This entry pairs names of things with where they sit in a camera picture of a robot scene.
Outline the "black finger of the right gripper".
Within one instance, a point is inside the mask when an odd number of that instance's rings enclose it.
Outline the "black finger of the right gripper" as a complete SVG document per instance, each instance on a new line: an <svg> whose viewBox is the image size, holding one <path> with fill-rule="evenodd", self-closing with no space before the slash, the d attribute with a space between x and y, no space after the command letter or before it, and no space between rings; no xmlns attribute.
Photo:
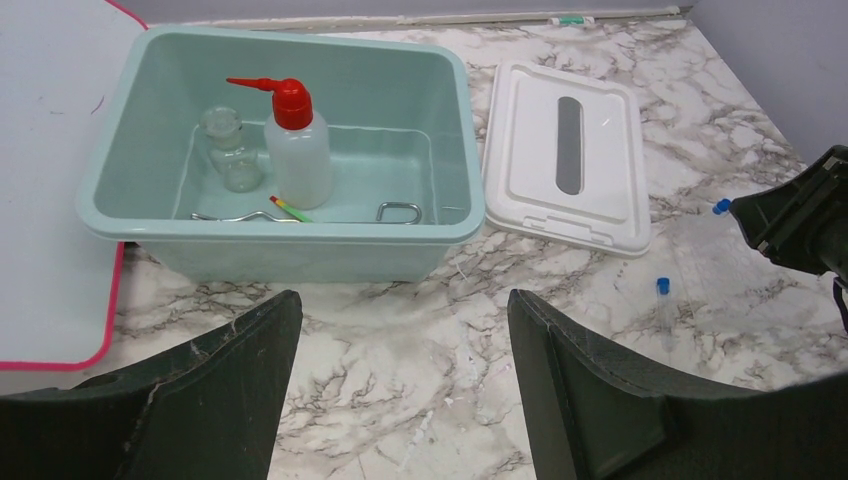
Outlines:
<svg viewBox="0 0 848 480"><path fill-rule="evenodd" d="M772 264L847 277L845 146L832 146L787 183L732 200L729 212L748 247Z"/></svg>

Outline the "clear plastic test tube rack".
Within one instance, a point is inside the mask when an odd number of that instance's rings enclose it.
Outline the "clear plastic test tube rack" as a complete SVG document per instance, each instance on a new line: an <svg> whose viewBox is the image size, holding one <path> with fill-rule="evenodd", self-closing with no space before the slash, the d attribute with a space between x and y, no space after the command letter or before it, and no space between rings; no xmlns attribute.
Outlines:
<svg viewBox="0 0 848 480"><path fill-rule="evenodd" d="M778 267L745 243L729 214L681 217L666 230L675 291L705 331L761 333L838 323L829 279Z"/></svg>

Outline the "white plastic bin lid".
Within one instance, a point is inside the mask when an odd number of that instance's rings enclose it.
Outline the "white plastic bin lid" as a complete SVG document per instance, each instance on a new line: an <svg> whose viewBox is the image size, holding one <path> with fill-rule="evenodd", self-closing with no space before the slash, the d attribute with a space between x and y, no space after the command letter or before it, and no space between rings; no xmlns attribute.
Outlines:
<svg viewBox="0 0 848 480"><path fill-rule="evenodd" d="M650 248L640 110L622 84L500 64L482 174L496 227L626 258Z"/></svg>

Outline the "small clear glass jar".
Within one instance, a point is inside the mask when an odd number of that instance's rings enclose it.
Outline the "small clear glass jar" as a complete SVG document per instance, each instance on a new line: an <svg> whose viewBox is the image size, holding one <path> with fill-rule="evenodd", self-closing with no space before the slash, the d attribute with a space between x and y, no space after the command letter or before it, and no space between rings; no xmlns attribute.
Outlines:
<svg viewBox="0 0 848 480"><path fill-rule="evenodd" d="M199 126L208 141L209 161L224 187L234 193L258 188L263 172L257 149L244 141L241 115L228 106L213 106L202 113Z"/></svg>

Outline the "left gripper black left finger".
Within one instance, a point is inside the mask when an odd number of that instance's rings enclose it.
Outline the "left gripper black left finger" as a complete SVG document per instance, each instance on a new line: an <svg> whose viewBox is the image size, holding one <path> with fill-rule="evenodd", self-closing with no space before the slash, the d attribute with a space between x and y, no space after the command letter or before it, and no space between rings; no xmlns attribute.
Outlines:
<svg viewBox="0 0 848 480"><path fill-rule="evenodd" d="M286 290L70 389L1 399L5 479L264 479L303 320Z"/></svg>

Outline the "red plastic dropper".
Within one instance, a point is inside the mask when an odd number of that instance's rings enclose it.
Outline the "red plastic dropper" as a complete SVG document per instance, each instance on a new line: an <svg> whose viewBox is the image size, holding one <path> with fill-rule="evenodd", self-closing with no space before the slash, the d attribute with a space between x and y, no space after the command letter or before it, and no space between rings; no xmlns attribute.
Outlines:
<svg viewBox="0 0 848 480"><path fill-rule="evenodd" d="M309 217L307 217L303 212L301 212L301 211L295 209L294 207L290 206L289 204L285 203L283 200L281 200L277 196L271 195L269 197L269 199L272 203L274 203L278 208L280 208L285 213L290 215L293 219L296 219L297 221L299 221L301 223L312 223L312 220Z"/></svg>

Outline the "white squeeze bottle red nozzle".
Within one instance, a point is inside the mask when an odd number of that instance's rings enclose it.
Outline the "white squeeze bottle red nozzle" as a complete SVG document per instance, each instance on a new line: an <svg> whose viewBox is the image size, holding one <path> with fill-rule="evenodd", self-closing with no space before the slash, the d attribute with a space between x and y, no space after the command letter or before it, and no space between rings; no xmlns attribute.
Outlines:
<svg viewBox="0 0 848 480"><path fill-rule="evenodd" d="M329 127L314 109L312 96L298 79L235 78L230 84L271 94L264 139L278 197L298 210L326 203L333 190Z"/></svg>

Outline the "blue capped test tube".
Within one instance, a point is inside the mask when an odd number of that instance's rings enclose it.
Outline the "blue capped test tube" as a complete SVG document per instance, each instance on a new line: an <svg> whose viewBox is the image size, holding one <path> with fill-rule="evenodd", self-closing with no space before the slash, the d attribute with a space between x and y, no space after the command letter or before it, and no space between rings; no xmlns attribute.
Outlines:
<svg viewBox="0 0 848 480"><path fill-rule="evenodd" d="M671 282L668 277L659 277L656 280L657 293L657 319L661 334L663 349L670 353L674 348L674 305L671 300Z"/></svg>
<svg viewBox="0 0 848 480"><path fill-rule="evenodd" d="M712 213L716 216L725 215L729 211L731 200L724 198L715 203L712 207Z"/></svg>

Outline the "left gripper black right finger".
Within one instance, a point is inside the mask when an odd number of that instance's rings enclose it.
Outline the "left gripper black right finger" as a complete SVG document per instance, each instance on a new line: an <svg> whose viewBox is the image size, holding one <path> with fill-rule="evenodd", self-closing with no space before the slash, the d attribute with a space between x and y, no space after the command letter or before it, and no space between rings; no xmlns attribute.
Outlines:
<svg viewBox="0 0 848 480"><path fill-rule="evenodd" d="M526 290L507 316L540 479L843 479L847 377L774 391L691 375Z"/></svg>

